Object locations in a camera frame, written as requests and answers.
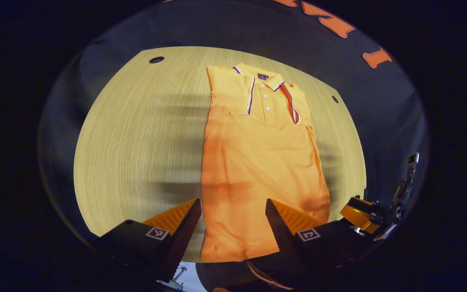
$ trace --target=round table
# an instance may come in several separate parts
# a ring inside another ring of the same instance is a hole
[[[92,233],[102,236],[125,219],[143,222],[200,198],[204,127],[210,107],[206,66],[233,67],[240,62],[278,72],[306,94],[330,191],[329,220],[341,219],[339,211],[350,197],[363,197],[363,150],[335,89],[283,63],[245,52],[156,48],[140,52],[115,74],[80,131],[75,194]],[[202,262],[204,231],[201,218],[182,261]]]

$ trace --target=orange letter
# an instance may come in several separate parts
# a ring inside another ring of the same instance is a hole
[[[282,3],[282,4],[287,5],[287,6],[291,6],[291,7],[297,7],[298,6],[295,3],[296,0],[273,0],[273,1],[276,1],[276,2]]]
[[[340,37],[348,37],[349,35],[347,35],[347,33],[355,29],[354,26],[347,24],[347,22],[344,22],[343,20],[335,17],[331,13],[328,13],[327,11],[324,11],[304,1],[302,1],[302,9],[304,10],[304,13],[308,15],[327,16],[328,18],[318,18],[318,21]]]
[[[372,54],[363,54],[363,59],[367,61],[367,64],[372,68],[375,69],[378,67],[379,64],[383,62],[391,62],[392,59],[390,58],[389,54],[385,52],[381,47],[379,48],[379,51],[373,52]]]

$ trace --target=shirt placket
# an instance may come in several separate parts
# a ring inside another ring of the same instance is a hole
[[[261,100],[263,102],[263,113],[266,124],[275,125],[275,108],[274,98],[275,93],[266,85],[258,84],[259,92],[261,93]]]

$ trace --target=orange polo shirt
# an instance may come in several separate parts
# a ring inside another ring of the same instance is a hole
[[[207,67],[201,259],[243,261],[278,252],[266,200],[329,218],[329,191],[304,93],[280,74],[239,63]]]

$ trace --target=shirt collar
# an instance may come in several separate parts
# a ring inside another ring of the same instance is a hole
[[[267,80],[259,79],[262,81],[263,84],[267,85],[267,87],[271,88],[272,91],[276,91],[282,83],[284,83],[284,79],[280,74],[271,72],[268,70],[256,68],[250,65],[246,65],[244,63],[239,63],[234,67],[239,74],[250,76],[254,78],[258,78],[258,74],[263,74],[268,76]]]

